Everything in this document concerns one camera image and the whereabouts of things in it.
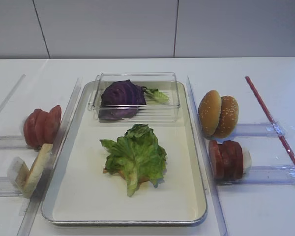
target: white tiled wall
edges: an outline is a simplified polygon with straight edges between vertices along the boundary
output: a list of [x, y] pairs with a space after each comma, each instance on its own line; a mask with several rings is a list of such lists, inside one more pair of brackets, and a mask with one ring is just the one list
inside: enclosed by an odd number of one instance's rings
[[176, 0], [35, 0], [50, 56], [173, 57]]
[[48, 52], [51, 58], [295, 56], [295, 0], [0, 0], [0, 58]]
[[48, 58], [31, 0], [0, 0], [0, 58]]
[[295, 56], [295, 0], [180, 0], [176, 57]]

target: bread crust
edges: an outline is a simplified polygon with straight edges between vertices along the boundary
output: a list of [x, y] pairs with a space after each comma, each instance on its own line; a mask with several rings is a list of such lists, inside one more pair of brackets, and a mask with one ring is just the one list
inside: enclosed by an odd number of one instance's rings
[[36, 186], [40, 180], [41, 174], [44, 171], [45, 165], [50, 157], [50, 152], [52, 149], [52, 144], [44, 144], [41, 147], [41, 150], [34, 160], [29, 174], [27, 176], [26, 182], [24, 184], [23, 196], [25, 198], [30, 198], [33, 191], [36, 189]]
[[221, 115], [222, 100], [216, 90], [211, 90], [201, 100], [198, 107], [198, 116], [201, 122], [202, 131], [205, 136], [214, 134]]

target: red straw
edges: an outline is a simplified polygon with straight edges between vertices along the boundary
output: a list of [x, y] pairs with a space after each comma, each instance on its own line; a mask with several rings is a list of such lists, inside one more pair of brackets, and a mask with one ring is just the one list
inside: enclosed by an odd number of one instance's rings
[[[268, 108], [266, 107], [265, 103], [262, 101], [262, 99], [261, 99], [259, 93], [257, 92], [255, 86], [254, 86], [253, 83], [251, 82], [249, 76], [245, 76], [245, 79], [246, 79], [248, 85], [250, 86], [251, 90], [253, 91], [253, 93], [254, 93], [254, 95], [255, 95], [257, 101], [259, 102], [260, 106], [262, 107], [263, 111], [265, 112], [265, 115], [266, 115], [266, 117], [268, 118], [268, 120], [271, 122], [272, 125], [277, 125], [276, 122], [275, 122], [275, 120], [273, 119], [273, 117], [272, 117], [270, 111], [269, 111]], [[276, 131], [276, 132], [277, 132], [278, 137], [279, 137], [279, 139], [281, 140], [281, 143], [283, 144], [283, 146], [284, 146], [284, 148], [285, 148], [287, 154], [290, 156], [292, 162], [293, 162], [294, 165], [295, 165], [295, 154], [293, 153], [293, 151], [292, 151], [292, 149], [291, 149], [289, 143], [286, 141], [286, 139], [285, 139], [284, 136], [280, 135], [280, 134], [278, 133], [278, 131]]]

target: lettuce leaf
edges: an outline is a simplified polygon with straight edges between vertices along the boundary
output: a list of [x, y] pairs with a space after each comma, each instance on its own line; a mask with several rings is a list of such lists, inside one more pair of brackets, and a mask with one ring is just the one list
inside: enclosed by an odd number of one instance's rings
[[156, 188], [164, 177], [167, 154], [147, 124], [135, 124], [116, 142], [107, 139], [100, 142], [109, 153], [104, 170], [110, 174], [123, 173], [129, 197], [138, 189], [140, 178], [147, 177]]
[[169, 101], [169, 97], [163, 92], [160, 92], [157, 88], [142, 87], [142, 89], [143, 92], [159, 103], [166, 103]]

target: sliced tomato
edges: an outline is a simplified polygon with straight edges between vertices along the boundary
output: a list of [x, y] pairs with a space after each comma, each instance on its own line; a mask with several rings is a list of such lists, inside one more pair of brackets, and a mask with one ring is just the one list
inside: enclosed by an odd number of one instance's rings
[[39, 143], [39, 146], [43, 146], [45, 143], [45, 121], [48, 116], [48, 112], [46, 111], [41, 111], [38, 114], [37, 120], [36, 120], [36, 125], [35, 125], [35, 130], [36, 130], [36, 138]]
[[211, 160], [211, 166], [215, 179], [224, 177], [224, 166], [219, 146], [215, 140], [210, 140], [208, 144], [208, 154]]
[[36, 126], [37, 117], [41, 111], [42, 111], [41, 109], [35, 109], [34, 112], [30, 114], [27, 120], [28, 138], [32, 148], [39, 147], [39, 143], [36, 138], [35, 126]]
[[242, 154], [241, 146], [238, 142], [232, 141], [235, 147], [236, 156], [237, 156], [237, 164], [236, 170], [234, 174], [235, 179], [241, 179], [244, 171], [244, 158]]
[[48, 113], [45, 126], [44, 126], [44, 138], [48, 144], [53, 144], [61, 122], [61, 107], [57, 105], [53, 107]]
[[219, 149], [221, 152], [222, 160], [223, 160], [223, 166], [224, 166], [224, 178], [223, 180], [230, 180], [232, 176], [232, 167], [230, 163], [230, 158], [228, 156], [226, 147], [222, 144], [219, 144]]
[[237, 166], [237, 156], [236, 156], [235, 146], [231, 140], [224, 141], [223, 145], [226, 147], [226, 151], [229, 157], [229, 163], [230, 163], [229, 179], [235, 179], [235, 170]]
[[28, 126], [28, 120], [29, 120], [29, 117], [31, 115], [32, 115], [32, 113], [27, 117], [27, 119], [25, 120], [24, 125], [23, 125], [23, 134], [24, 134], [25, 142], [30, 147], [33, 145], [30, 142], [30, 138], [29, 138], [29, 126]]

